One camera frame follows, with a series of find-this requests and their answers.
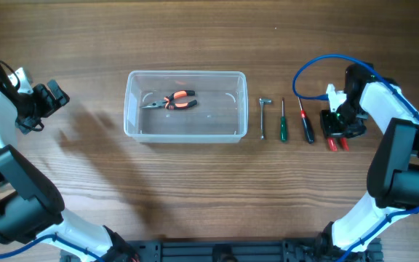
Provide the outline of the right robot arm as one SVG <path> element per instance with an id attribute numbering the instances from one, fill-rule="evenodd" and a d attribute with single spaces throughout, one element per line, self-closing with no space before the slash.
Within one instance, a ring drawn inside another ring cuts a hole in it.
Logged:
<path id="1" fill-rule="evenodd" d="M 351 64 L 345 87 L 329 84 L 329 109 L 320 113 L 332 151 L 365 134 L 372 117 L 383 133 L 367 173 L 367 190 L 342 218 L 318 235 L 314 255 L 321 260 L 355 261 L 393 223 L 419 207 L 419 117 L 393 79 L 378 78 L 370 63 Z"/>

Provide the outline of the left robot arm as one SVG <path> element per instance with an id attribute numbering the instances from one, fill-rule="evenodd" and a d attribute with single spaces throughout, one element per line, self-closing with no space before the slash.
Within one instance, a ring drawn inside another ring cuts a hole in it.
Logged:
<path id="1" fill-rule="evenodd" d="M 17 131 L 41 132 L 42 119 L 69 100 L 56 81 L 33 86 L 0 60 L 0 243 L 19 242 L 20 252 L 53 245 L 80 261 L 139 261 L 116 232 L 67 210 L 54 183 L 17 150 Z"/>

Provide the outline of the orange black needle-nose pliers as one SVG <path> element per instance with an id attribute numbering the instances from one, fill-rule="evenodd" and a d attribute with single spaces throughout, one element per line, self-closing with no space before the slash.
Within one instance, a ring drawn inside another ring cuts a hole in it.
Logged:
<path id="1" fill-rule="evenodd" d="M 192 108 L 198 104 L 197 100 L 191 100 L 185 103 L 176 103 L 175 101 L 180 98 L 193 97 L 195 95 L 194 90 L 181 90 L 172 93 L 171 95 L 165 96 L 161 100 L 156 100 L 141 106 L 141 108 L 152 109 L 152 108 L 165 108 L 167 110 L 186 110 Z"/>

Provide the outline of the silver L-shaped socket wrench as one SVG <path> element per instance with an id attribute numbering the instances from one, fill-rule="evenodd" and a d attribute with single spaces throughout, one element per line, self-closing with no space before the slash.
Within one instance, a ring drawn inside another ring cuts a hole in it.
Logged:
<path id="1" fill-rule="evenodd" d="M 272 104 L 272 99 L 269 98 L 259 98 L 260 103 L 260 139 L 265 139 L 265 128 L 264 128 L 264 106 L 265 104 Z"/>

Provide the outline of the clear plastic container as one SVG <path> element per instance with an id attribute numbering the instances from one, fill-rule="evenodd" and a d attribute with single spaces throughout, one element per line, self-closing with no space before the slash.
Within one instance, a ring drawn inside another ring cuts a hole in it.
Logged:
<path id="1" fill-rule="evenodd" d="M 181 90 L 186 110 L 141 108 Z M 132 71 L 124 99 L 124 133 L 139 143 L 238 143 L 248 130 L 246 76 L 240 71 Z"/>

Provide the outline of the black red handled screwdriver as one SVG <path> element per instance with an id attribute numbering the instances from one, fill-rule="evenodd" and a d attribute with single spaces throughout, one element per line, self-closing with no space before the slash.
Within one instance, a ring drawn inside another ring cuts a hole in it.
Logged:
<path id="1" fill-rule="evenodd" d="M 301 116 L 301 120 L 302 120 L 305 139 L 309 144 L 312 144 L 312 143 L 315 142 L 314 129 L 311 125 L 310 119 L 307 116 L 307 113 L 305 112 L 305 110 L 303 108 L 303 104 L 302 104 L 302 101 L 301 101 L 300 98 L 298 98 L 298 102 L 299 102 L 299 106 L 300 106 L 300 116 Z"/>

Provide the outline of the green handled screwdriver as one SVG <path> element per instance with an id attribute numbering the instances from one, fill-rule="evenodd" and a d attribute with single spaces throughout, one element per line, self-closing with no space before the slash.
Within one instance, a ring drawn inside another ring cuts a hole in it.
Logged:
<path id="1" fill-rule="evenodd" d="M 280 139 L 281 139 L 281 142 L 283 143 L 287 142 L 288 140 L 287 119 L 285 117 L 284 98 L 282 98 L 282 115 L 280 119 Z"/>

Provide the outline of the red handled snips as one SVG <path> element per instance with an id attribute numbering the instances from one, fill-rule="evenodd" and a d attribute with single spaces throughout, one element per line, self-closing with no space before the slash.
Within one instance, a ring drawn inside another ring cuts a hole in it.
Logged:
<path id="1" fill-rule="evenodd" d="M 349 151 L 347 139 L 344 137 L 341 137 L 341 138 L 328 137 L 327 144 L 331 151 L 337 151 L 339 147 L 341 147 L 344 151 Z"/>

